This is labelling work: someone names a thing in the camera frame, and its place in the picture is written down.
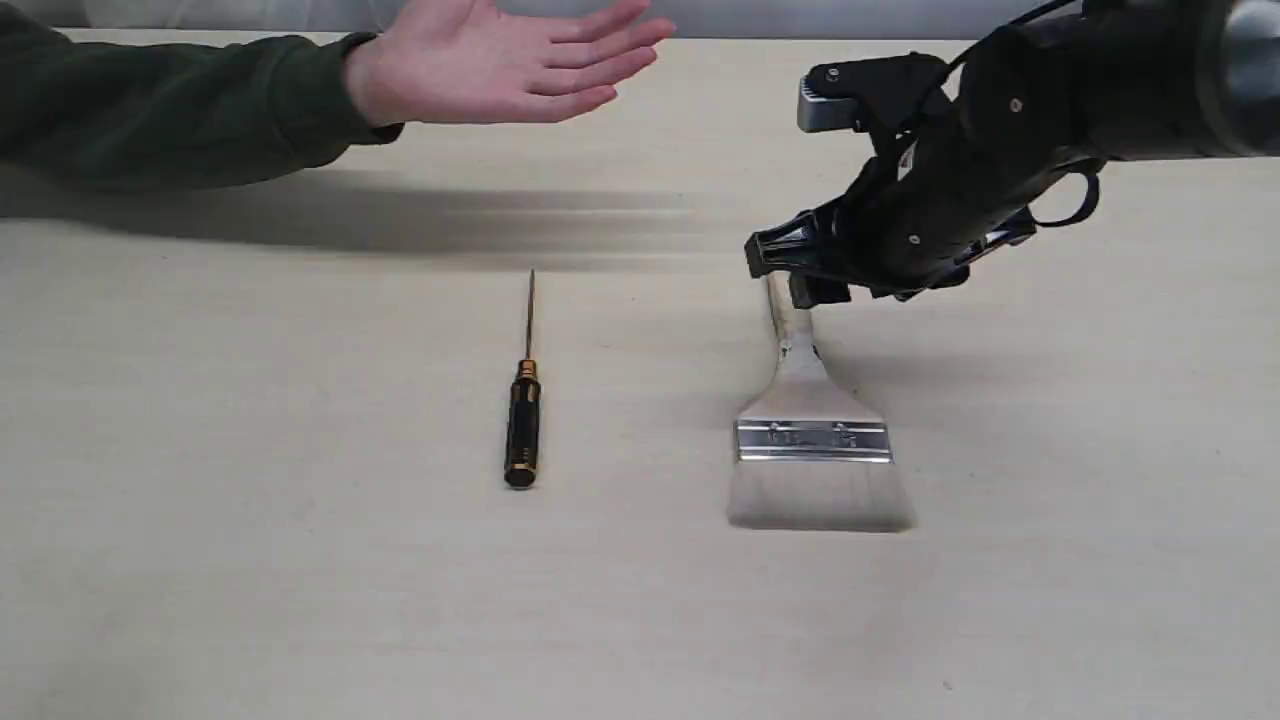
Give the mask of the forearm in dark green sleeve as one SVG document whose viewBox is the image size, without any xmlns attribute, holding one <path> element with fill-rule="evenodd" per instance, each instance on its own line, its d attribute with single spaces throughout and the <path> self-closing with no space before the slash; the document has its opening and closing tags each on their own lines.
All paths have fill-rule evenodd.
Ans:
<svg viewBox="0 0 1280 720">
<path fill-rule="evenodd" d="M 325 167 L 403 131 L 369 123 L 346 88 L 346 60 L 371 40 L 77 42 L 4 4 L 3 164 L 111 192 L 228 188 Z"/>
</svg>

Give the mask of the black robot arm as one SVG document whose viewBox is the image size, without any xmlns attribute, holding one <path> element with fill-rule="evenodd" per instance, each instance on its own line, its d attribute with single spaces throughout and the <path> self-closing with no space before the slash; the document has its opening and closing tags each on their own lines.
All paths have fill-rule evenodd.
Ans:
<svg viewBox="0 0 1280 720">
<path fill-rule="evenodd" d="M 837 197 L 758 231 L 754 278 L 795 307 L 855 287 L 905 302 L 1044 228 L 1036 200 L 1110 163 L 1277 155 L 1275 1 L 1046 3 L 951 61 L 923 53 L 813 67 L 797 126 L 850 129 L 873 154 Z"/>
</svg>

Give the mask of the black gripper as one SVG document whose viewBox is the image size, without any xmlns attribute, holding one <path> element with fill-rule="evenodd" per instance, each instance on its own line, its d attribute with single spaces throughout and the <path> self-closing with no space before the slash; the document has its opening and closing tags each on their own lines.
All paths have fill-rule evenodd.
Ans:
<svg viewBox="0 0 1280 720">
<path fill-rule="evenodd" d="M 797 310 L 850 304 L 850 284 L 909 299 L 964 283 L 986 254 L 1039 228 L 1030 205 L 1071 174 L 1097 208 L 1105 161 L 1082 149 L 1062 50 L 1033 26 L 1001 26 L 955 61 L 909 53 L 841 74 L 872 159 L 845 193 L 756 231 L 748 272 L 787 272 Z"/>
</svg>

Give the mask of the open bare human hand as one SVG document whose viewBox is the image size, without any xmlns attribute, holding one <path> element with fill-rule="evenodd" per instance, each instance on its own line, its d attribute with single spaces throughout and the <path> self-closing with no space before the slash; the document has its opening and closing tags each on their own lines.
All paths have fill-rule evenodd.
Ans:
<svg viewBox="0 0 1280 720">
<path fill-rule="evenodd" d="M 552 124 L 603 108 L 676 27 L 645 1 L 586 15 L 520 15 L 494 1 L 410 1 L 344 60 L 372 127 Z"/>
</svg>

